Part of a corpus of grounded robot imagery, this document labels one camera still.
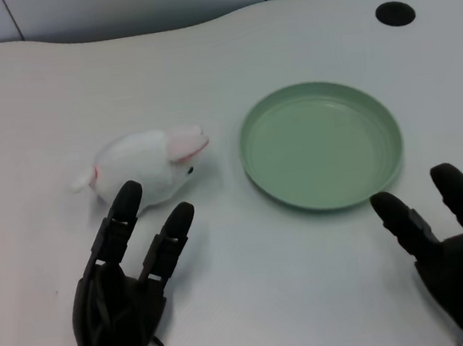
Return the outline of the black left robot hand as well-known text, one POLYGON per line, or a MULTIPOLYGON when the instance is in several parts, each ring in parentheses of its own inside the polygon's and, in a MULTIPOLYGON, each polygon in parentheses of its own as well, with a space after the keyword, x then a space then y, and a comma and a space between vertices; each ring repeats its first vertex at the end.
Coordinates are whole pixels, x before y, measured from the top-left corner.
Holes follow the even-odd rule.
POLYGON ((142 186, 129 180, 116 195, 91 247, 73 304, 78 346, 147 346, 167 302, 163 294, 188 239, 195 208, 181 202, 153 239, 138 278, 121 268, 137 223, 142 186))

